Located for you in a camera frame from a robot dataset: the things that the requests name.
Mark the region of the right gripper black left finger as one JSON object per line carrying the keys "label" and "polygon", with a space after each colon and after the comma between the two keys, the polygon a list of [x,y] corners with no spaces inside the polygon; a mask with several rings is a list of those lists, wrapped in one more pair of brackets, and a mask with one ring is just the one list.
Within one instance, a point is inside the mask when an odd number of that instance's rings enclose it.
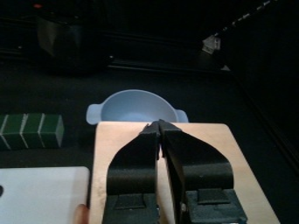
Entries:
{"label": "right gripper black left finger", "polygon": [[120,148],[106,169],[106,202],[101,224],[158,224],[156,176],[157,122]]}

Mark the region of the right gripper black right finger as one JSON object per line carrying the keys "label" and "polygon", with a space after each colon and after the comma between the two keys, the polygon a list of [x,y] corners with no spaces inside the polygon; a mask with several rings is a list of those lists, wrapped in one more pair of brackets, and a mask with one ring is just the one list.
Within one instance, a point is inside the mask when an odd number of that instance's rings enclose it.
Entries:
{"label": "right gripper black right finger", "polygon": [[229,161],[208,143],[160,121],[174,224],[246,224]]}

